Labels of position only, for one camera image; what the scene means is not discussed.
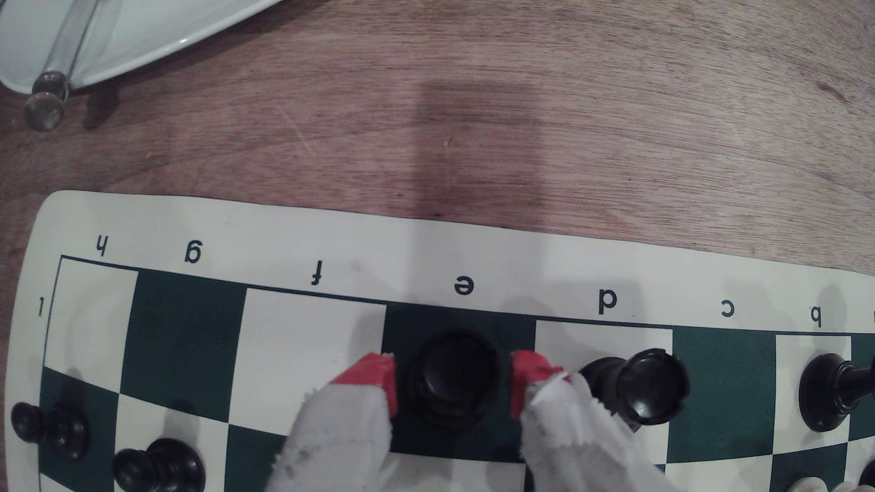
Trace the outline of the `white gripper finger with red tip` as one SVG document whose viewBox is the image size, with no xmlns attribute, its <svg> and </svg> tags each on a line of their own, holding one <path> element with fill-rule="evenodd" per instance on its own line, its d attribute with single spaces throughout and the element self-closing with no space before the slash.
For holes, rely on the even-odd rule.
<svg viewBox="0 0 875 492">
<path fill-rule="evenodd" d="M 397 410 L 394 356 L 365 354 L 305 398 L 265 490 L 372 490 Z"/>
<path fill-rule="evenodd" d="M 676 491 L 581 374 L 542 354 L 511 355 L 510 412 L 536 491 Z"/>
</svg>

